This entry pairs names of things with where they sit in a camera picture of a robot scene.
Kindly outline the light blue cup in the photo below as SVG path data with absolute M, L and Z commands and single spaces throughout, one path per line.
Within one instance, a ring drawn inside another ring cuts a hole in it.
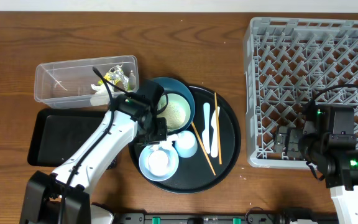
M 182 131 L 177 134 L 174 148 L 182 158 L 189 158 L 195 155 L 198 149 L 198 143 L 195 135 L 191 131 Z

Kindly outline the yellow green snack wrapper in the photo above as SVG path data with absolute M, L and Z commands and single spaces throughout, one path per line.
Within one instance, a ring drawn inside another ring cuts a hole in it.
M 116 65 L 114 67 L 112 67 L 104 76 L 104 79 L 106 81 L 111 82 L 112 84 L 118 86 L 119 88 L 124 89 L 125 91 L 131 91 L 133 90 L 133 87 L 131 87 L 132 84 L 130 84 L 130 78 L 127 77 L 124 74 L 124 71 L 122 69 L 123 64 L 121 65 Z M 119 90 L 113 86 L 109 85 L 109 89 L 115 93 L 118 92 Z M 92 89 L 94 91 L 101 91 L 102 87 L 104 88 L 104 84 L 102 80 L 99 80 L 97 85 L 92 85 Z

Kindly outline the long wooden chopstick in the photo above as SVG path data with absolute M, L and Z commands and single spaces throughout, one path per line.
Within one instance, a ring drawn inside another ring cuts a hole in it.
M 214 93 L 215 109 L 216 109 L 216 134 L 217 134 L 217 147 L 218 147 L 218 159 L 219 165 L 222 165 L 222 155 L 221 155 L 221 140 L 220 140 L 220 128 L 219 128 L 219 106 L 218 106 L 218 96 L 217 93 Z

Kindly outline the white napkin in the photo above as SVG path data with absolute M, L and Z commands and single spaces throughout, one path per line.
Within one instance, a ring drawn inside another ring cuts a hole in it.
M 92 106 L 107 105 L 110 102 L 107 88 L 104 85 L 91 84 L 91 88 L 96 92 L 90 98 L 90 103 Z

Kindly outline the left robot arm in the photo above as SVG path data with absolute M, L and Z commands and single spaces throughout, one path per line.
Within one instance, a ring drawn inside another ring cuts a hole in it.
M 37 171 L 28 181 L 21 223 L 112 223 L 109 210 L 90 202 L 101 176 L 130 142 L 142 146 L 167 138 L 165 118 L 157 117 L 161 85 L 145 81 L 136 92 L 111 99 L 96 131 L 51 174 Z

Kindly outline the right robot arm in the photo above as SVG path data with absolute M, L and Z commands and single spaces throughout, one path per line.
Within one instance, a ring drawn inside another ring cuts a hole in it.
M 274 146 L 287 155 L 299 154 L 315 178 L 326 183 L 339 223 L 358 223 L 358 149 L 353 107 L 310 103 L 303 114 L 303 128 L 278 127 Z

